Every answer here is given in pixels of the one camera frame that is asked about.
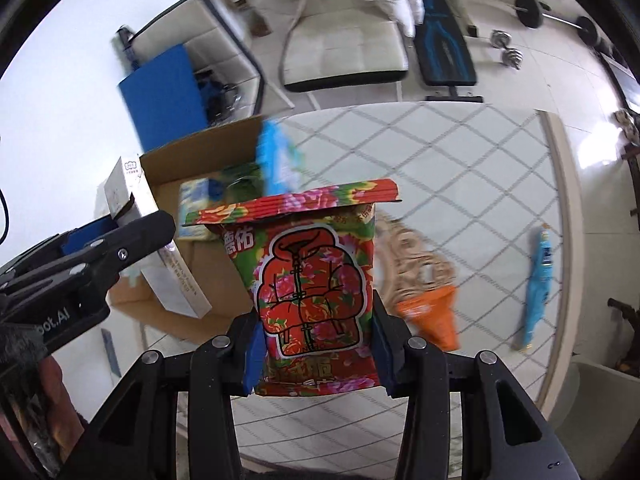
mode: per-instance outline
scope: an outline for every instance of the screw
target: screw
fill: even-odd
[[[480,352],[480,360],[483,363],[486,363],[488,365],[495,365],[498,361],[498,358],[496,357],[496,355],[493,352],[489,352],[488,350],[484,350],[482,352]]]
[[[69,269],[69,274],[73,276],[74,274],[78,274],[85,269],[86,269],[86,264],[77,264],[75,267],[71,267],[71,269]]]
[[[226,348],[231,344],[231,339],[226,335],[217,335],[211,340],[211,344],[215,346],[215,348]]]
[[[410,337],[407,343],[411,348],[415,348],[416,350],[422,350],[427,347],[427,342],[418,336]]]
[[[155,350],[149,350],[148,352],[142,354],[142,362],[145,365],[152,365],[153,363],[158,361],[159,358],[160,356]]]

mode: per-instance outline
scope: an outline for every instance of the metal rod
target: metal rod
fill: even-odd
[[[525,9],[523,7],[516,7],[516,6],[512,6],[515,10],[521,10],[523,12],[529,12],[529,9]],[[550,20],[556,20],[556,22],[561,22],[561,23],[566,23],[567,25],[571,25],[572,27],[575,28],[580,28],[582,29],[582,27],[580,25],[576,25],[575,23],[572,22],[568,22],[567,20],[563,20],[562,18],[558,18],[556,16],[552,16],[551,14],[545,14],[544,12],[542,13],[542,16],[544,18],[548,18]]]
[[[556,20],[556,22],[566,23],[567,25],[571,25],[572,27],[582,29],[580,25],[576,25],[575,23],[568,22],[567,20],[563,20],[562,18],[557,18],[556,16],[551,16],[550,14],[542,14],[545,18],[549,18],[550,20]]]

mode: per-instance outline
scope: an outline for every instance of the red floral snack bag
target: red floral snack bag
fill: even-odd
[[[267,336],[264,396],[325,395],[378,385],[369,351],[374,203],[389,180],[329,186],[202,210],[216,224]]]

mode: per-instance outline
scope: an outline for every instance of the white cushion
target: white cushion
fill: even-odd
[[[306,16],[292,30],[283,84],[367,72],[406,71],[398,27],[372,7]]]

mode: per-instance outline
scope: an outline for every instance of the black cable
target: black cable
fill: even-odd
[[[0,244],[6,240],[6,236],[9,234],[9,208],[7,207],[6,200],[2,189],[0,189],[0,202],[2,202],[2,209],[4,209],[4,233],[0,237]]]

